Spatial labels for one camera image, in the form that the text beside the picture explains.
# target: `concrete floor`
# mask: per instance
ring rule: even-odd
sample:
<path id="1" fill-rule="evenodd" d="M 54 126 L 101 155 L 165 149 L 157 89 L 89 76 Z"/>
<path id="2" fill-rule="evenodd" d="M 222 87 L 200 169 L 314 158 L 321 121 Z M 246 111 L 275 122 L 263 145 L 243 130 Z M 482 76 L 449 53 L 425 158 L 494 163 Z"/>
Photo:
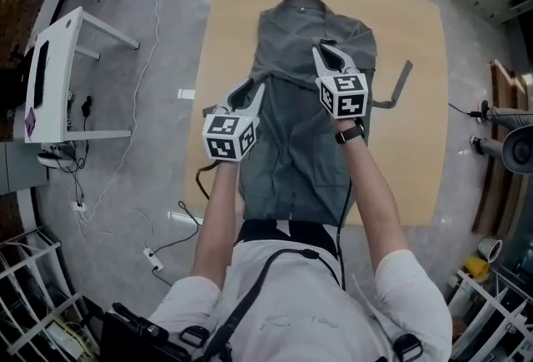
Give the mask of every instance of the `concrete floor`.
<path id="1" fill-rule="evenodd" d="M 121 301 L 139 315 L 149 315 L 168 287 L 152 276 L 142 254 L 143 241 L 149 238 L 148 245 L 156 248 L 193 231 L 192 226 L 170 221 L 168 212 L 180 211 L 177 203 L 183 197 L 192 111 L 192 102 L 178 100 L 177 92 L 195 87 L 210 1 L 158 0 L 160 43 L 139 89 L 137 133 L 123 168 L 102 198 L 90 226 L 80 226 L 69 206 L 64 184 L 73 198 L 70 176 L 52 171 L 49 185 L 37 191 L 40 216 L 62 241 L 62 253 L 76 290 L 104 308 Z M 481 98 L 490 95 L 488 62 L 498 58 L 509 64 L 505 29 L 491 26 L 449 0 L 430 1 L 441 8 L 450 101 L 463 109 L 474 108 Z M 80 43 L 100 52 L 102 59 L 94 62 L 75 57 L 71 83 L 78 97 L 72 109 L 74 128 L 82 126 L 80 108 L 87 94 L 94 97 L 88 129 L 132 128 L 133 93 L 156 39 L 154 0 L 67 0 L 62 14 L 80 5 L 138 39 L 141 47 L 132 51 L 94 31 L 82 30 Z M 406 231 L 419 261 L 442 289 L 446 278 L 476 243 L 470 228 L 481 196 L 486 160 L 472 153 L 468 138 L 471 134 L 489 134 L 488 127 L 478 127 L 458 112 L 450 109 L 448 115 L 446 161 L 434 216 L 429 226 Z M 128 139 L 91 142 L 87 166 L 78 177 L 88 215 L 127 145 Z M 125 220 L 131 209 L 149 216 L 153 237 L 138 213 Z M 192 239 L 160 253 L 165 263 L 161 273 L 164 278 L 174 281 L 187 274 L 195 242 Z M 363 229 L 345 228 L 342 247 L 346 272 L 354 273 L 371 296 L 372 273 Z M 347 284 L 348 290 L 353 289 L 350 278 Z"/>

